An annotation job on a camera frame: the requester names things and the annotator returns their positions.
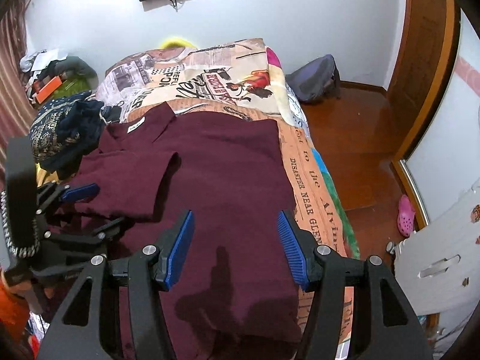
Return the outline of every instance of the metal screw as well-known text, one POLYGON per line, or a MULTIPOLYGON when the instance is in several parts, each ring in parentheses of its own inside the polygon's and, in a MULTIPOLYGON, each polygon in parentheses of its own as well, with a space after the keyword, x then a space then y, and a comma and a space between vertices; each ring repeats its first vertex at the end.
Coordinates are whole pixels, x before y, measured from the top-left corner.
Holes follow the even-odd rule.
POLYGON ((331 250, 327 245, 320 245, 317 248, 317 252, 319 252, 322 256, 326 256, 327 254, 330 254, 331 250))
POLYGON ((157 248, 154 245, 147 245, 142 249, 143 254, 149 256, 150 254, 154 254, 157 248))
POLYGON ((103 262, 103 256, 93 256, 92 259, 90 260, 90 262, 92 263, 92 265, 94 266, 98 266, 100 264, 102 264, 103 262))
POLYGON ((393 241, 388 241, 386 251, 391 255, 395 254, 395 243, 393 241))
POLYGON ((382 259, 378 256, 370 256, 369 261, 374 265, 374 266, 379 266, 382 263, 382 259))

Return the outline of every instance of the white wall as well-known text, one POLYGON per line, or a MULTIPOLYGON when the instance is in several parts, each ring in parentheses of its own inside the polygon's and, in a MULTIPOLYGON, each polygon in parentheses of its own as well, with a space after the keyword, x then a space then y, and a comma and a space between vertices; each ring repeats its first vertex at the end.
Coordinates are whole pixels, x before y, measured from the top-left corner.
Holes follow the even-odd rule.
POLYGON ((405 8, 407 5, 407 0, 398 0, 397 2, 397 27, 395 29, 395 38, 393 39, 392 43, 390 62, 388 63, 388 68, 385 73, 385 82, 383 83, 383 87, 385 89, 388 89, 390 80, 392 80, 393 70, 395 69, 395 64, 397 63, 398 50, 400 49, 400 42, 402 40, 403 24, 405 22, 405 8))
MULTIPOLYGON (((462 12, 458 55, 480 71, 480 40, 462 12)), ((480 177, 480 99, 457 73, 406 164, 431 221, 480 177)))
POLYGON ((286 73, 332 54, 343 80, 384 86, 398 53, 399 7, 405 9, 405 0, 187 0, 178 12, 166 3, 32 0, 29 50, 62 47, 102 78, 118 60, 170 36, 201 48, 262 37, 286 73))

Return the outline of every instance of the blue gripper pad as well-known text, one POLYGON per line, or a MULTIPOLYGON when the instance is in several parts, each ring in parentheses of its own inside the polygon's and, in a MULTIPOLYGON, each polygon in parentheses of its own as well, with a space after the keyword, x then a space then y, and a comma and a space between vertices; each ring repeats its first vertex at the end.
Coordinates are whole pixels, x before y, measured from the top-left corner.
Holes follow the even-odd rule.
POLYGON ((95 197, 100 192, 100 187, 93 183, 83 187, 70 188, 62 193, 60 200, 62 203, 75 203, 79 200, 95 197))
POLYGON ((310 281, 307 275, 307 261, 303 255, 302 249, 295 237, 292 225, 284 213, 281 211, 278 214, 278 234, 280 235, 280 241, 285 251, 286 259, 289 262, 290 271, 293 276, 293 280, 297 283, 302 290, 306 291, 310 281))
POLYGON ((166 290, 169 291, 180 279, 183 264, 187 258, 191 239, 194 236, 194 214, 188 211, 183 222, 179 223, 179 231, 167 256, 166 275, 164 279, 166 290))

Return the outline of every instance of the gray backpack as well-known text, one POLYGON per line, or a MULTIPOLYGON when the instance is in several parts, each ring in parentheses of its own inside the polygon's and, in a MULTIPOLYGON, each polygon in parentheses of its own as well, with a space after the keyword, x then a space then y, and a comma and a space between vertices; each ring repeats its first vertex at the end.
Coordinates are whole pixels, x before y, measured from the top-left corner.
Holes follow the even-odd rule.
POLYGON ((320 100, 321 95, 340 98, 340 74, 330 54, 287 74, 285 79, 301 102, 313 103, 320 100))

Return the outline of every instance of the pink crocs shoe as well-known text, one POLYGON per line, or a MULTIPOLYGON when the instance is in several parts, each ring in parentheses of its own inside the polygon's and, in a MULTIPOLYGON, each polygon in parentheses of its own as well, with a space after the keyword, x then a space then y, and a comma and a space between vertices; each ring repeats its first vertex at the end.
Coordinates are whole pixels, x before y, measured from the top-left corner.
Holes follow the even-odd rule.
POLYGON ((413 220, 415 218, 415 209, 410 203, 407 195, 402 195, 398 202, 397 226, 401 235, 410 237, 413 232, 413 220))

